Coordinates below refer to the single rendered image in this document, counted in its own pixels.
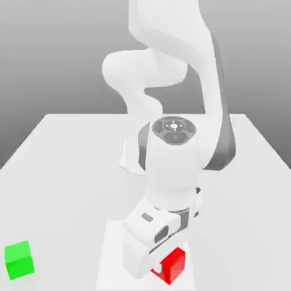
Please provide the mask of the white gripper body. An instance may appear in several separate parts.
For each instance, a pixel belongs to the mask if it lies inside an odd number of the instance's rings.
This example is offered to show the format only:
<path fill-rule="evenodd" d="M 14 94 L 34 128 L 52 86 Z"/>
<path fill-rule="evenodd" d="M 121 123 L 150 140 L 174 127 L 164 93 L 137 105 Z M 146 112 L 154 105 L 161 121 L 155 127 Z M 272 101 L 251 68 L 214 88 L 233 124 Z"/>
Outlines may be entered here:
<path fill-rule="evenodd" d="M 153 247 L 134 238 L 125 228 L 122 229 L 122 262 L 125 270 L 134 278 L 143 278 L 152 268 L 155 268 L 175 248 L 182 247 L 188 239 L 189 231 L 174 234 Z"/>

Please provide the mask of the small red cube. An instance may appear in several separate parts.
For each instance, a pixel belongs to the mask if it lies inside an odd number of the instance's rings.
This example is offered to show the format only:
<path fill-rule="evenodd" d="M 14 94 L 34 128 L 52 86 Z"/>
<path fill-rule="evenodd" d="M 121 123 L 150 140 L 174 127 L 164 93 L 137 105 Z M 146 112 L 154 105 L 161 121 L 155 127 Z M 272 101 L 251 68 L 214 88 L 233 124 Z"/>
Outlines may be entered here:
<path fill-rule="evenodd" d="M 151 272 L 170 285 L 185 269 L 186 253 L 180 247 L 175 248 L 160 262 L 161 271 L 151 269 Z"/>

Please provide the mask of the small green cube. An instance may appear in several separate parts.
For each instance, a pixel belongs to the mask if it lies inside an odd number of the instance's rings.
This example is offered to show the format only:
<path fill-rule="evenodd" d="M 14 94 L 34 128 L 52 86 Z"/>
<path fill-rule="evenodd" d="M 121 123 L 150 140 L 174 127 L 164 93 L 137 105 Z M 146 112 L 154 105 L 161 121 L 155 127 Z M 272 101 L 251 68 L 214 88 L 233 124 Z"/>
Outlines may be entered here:
<path fill-rule="evenodd" d="M 10 280 L 34 273 L 34 262 L 27 240 L 5 246 L 5 266 Z"/>

